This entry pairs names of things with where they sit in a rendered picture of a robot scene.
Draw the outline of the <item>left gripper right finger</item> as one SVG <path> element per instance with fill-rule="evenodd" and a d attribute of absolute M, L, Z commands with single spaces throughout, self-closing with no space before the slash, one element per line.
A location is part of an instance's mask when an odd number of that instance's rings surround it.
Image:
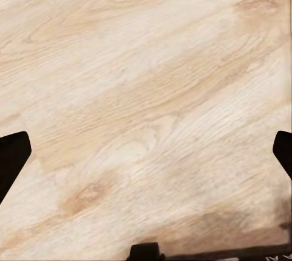
<path fill-rule="evenodd" d="M 281 130 L 277 132 L 273 153 L 292 180 L 292 133 Z"/>

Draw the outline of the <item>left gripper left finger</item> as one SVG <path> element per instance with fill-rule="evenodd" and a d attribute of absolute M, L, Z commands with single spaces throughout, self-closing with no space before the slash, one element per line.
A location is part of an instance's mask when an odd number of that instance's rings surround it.
<path fill-rule="evenodd" d="M 0 204 L 31 154 L 26 131 L 0 137 Z"/>

